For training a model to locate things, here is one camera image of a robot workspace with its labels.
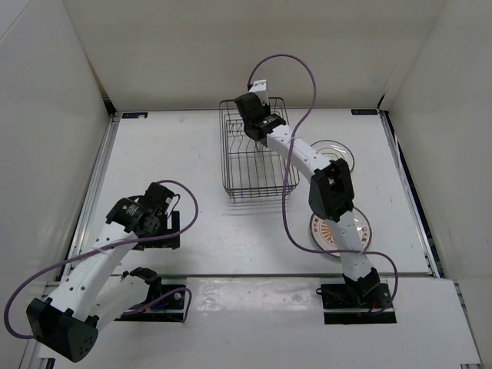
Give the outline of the black patterned white plate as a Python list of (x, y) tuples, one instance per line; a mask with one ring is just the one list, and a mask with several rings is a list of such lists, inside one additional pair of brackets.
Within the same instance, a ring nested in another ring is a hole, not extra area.
[(349, 171), (354, 170), (354, 155), (352, 151), (341, 142), (334, 140), (319, 140), (314, 142), (311, 147), (319, 154), (327, 156), (330, 160), (336, 161), (343, 158), (348, 164)]

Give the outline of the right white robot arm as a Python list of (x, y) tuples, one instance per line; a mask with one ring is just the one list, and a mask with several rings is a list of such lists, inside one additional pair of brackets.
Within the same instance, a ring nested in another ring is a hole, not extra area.
[(369, 302), (381, 280), (364, 254), (354, 220), (354, 189), (348, 163), (330, 160), (305, 141), (294, 136), (291, 127), (279, 115), (242, 118), (245, 134), (253, 141), (285, 158), (309, 182), (308, 204), (313, 214), (331, 230), (342, 263), (343, 279), (349, 304), (361, 308)]

